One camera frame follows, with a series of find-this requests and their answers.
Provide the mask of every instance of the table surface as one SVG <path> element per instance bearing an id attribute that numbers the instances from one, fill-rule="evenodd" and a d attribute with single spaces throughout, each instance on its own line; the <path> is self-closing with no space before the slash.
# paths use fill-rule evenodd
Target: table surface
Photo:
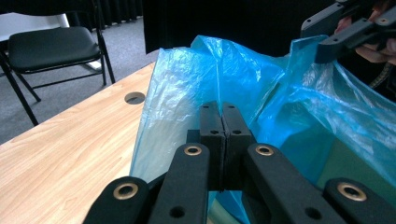
<path id="1" fill-rule="evenodd" d="M 0 146 L 0 223 L 81 223 L 129 174 L 154 63 Z"/>

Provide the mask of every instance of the chair leg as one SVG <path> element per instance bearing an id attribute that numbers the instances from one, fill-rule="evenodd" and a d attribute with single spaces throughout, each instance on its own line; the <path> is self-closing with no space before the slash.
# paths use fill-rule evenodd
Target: chair leg
<path id="1" fill-rule="evenodd" d="M 27 90 L 32 93 L 32 95 L 35 97 L 35 100 L 40 102 L 41 99 L 40 97 L 38 97 L 38 95 L 35 93 L 35 91 L 33 90 L 33 88 L 29 85 L 29 83 L 26 81 L 26 79 L 24 79 L 24 77 L 19 74 L 19 73 L 15 73 L 17 75 L 17 77 L 20 79 L 20 81 L 23 83 L 23 85 L 27 88 Z"/>
<path id="2" fill-rule="evenodd" d="M 26 99 L 24 98 L 23 93 L 21 92 L 21 89 L 17 84 L 17 81 L 15 81 L 10 71 L 4 71 L 4 72 L 6 73 L 6 77 L 9 83 L 11 84 L 12 89 L 14 89 L 15 93 L 17 93 L 17 96 L 20 99 L 23 108 L 26 111 L 27 115 L 29 116 L 30 120 L 32 121 L 33 125 L 35 126 L 38 125 L 37 119 L 35 118 L 35 114 L 33 113 L 32 108 L 30 108 Z"/>
<path id="3" fill-rule="evenodd" d="M 102 71 L 102 77 L 103 77 L 103 85 L 107 85 L 106 82 L 106 69 L 105 69 L 105 61 L 103 60 L 103 55 L 100 57 L 100 69 Z"/>
<path id="4" fill-rule="evenodd" d="M 108 74 L 110 76 L 111 83 L 114 84 L 114 83 L 116 83 L 116 79 L 114 78 L 113 67 L 111 66 L 110 58 L 108 57 L 105 40 L 102 38 L 103 38 L 102 36 L 99 36 L 99 39 L 98 39 L 99 45 L 101 46 L 101 50 L 102 50 L 103 54 L 105 55 L 107 70 L 108 70 Z"/>

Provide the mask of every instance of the gray carpet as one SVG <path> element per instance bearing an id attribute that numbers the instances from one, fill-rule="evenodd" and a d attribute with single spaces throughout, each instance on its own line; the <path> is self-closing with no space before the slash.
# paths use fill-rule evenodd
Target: gray carpet
<path id="1" fill-rule="evenodd" d="M 145 52 L 142 18 L 137 21 L 129 21 L 121 25 L 107 27 L 104 30 L 104 37 L 116 81 L 127 77 L 149 63 L 155 62 L 157 59 L 158 51 L 150 54 Z M 89 72 L 90 68 L 88 66 L 75 66 L 24 77 L 29 83 L 35 85 L 78 74 L 84 75 Z M 36 92 L 41 98 L 41 102 L 37 103 L 35 98 L 27 92 L 20 82 L 19 85 L 40 123 L 107 87 L 103 86 L 101 76 L 86 77 L 37 89 Z M 0 144 L 33 127 L 7 78 L 1 76 Z"/>

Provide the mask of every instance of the blue plastic bag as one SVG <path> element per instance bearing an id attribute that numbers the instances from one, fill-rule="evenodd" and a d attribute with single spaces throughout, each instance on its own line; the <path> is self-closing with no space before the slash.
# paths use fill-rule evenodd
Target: blue plastic bag
<path id="1" fill-rule="evenodd" d="M 295 40 L 290 54 L 280 58 L 205 36 L 190 48 L 161 49 L 131 175 L 149 182 L 165 173 L 187 130 L 199 129 L 199 106 L 229 102 L 258 142 L 278 147 L 311 183 L 322 187 L 319 180 L 332 176 L 329 158 L 347 150 L 377 175 L 365 179 L 366 168 L 361 174 L 357 168 L 349 177 L 396 206 L 396 105 L 337 62 L 313 63 L 323 38 Z M 345 149 L 335 153 L 340 145 Z"/>

